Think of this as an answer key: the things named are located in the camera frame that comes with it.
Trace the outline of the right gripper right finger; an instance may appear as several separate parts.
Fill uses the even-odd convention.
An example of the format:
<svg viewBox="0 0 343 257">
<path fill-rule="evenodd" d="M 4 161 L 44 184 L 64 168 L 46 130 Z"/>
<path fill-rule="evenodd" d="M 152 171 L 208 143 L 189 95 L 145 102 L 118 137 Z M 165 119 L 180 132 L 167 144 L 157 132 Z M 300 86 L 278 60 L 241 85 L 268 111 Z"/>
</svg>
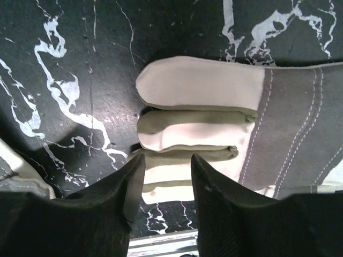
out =
<svg viewBox="0 0 343 257">
<path fill-rule="evenodd" d="M 342 256 L 342 194 L 258 194 L 191 158 L 200 256 Z"/>
</svg>

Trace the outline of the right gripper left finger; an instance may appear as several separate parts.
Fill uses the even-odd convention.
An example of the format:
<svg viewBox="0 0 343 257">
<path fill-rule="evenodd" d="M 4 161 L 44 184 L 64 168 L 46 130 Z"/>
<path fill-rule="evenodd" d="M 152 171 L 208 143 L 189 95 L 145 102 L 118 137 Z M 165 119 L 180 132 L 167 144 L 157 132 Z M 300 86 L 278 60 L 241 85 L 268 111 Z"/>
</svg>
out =
<svg viewBox="0 0 343 257">
<path fill-rule="evenodd" d="M 144 173 L 139 154 L 64 199 L 1 193 L 1 256 L 126 256 Z"/>
</svg>

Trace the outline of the corner glove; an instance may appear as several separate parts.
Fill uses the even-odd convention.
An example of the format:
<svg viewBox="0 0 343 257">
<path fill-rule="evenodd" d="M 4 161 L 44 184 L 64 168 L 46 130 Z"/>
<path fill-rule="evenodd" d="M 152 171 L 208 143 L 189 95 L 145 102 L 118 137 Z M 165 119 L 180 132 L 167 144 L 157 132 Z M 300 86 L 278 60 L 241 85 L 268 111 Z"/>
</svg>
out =
<svg viewBox="0 0 343 257">
<path fill-rule="evenodd" d="M 55 199 L 54 189 L 39 173 L 1 140 L 1 192 L 30 192 L 49 200 Z"/>
</svg>

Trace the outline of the work glove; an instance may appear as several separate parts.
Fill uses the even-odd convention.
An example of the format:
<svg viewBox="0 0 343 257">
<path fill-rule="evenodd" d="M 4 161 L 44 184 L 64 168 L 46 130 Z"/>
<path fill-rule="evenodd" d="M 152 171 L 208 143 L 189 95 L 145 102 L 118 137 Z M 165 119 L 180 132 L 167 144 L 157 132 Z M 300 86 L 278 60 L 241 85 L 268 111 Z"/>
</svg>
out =
<svg viewBox="0 0 343 257">
<path fill-rule="evenodd" d="M 342 64 L 266 67 L 177 56 L 136 80 L 151 108 L 137 123 L 145 203 L 192 201 L 204 158 L 256 193 L 342 190 Z"/>
</svg>

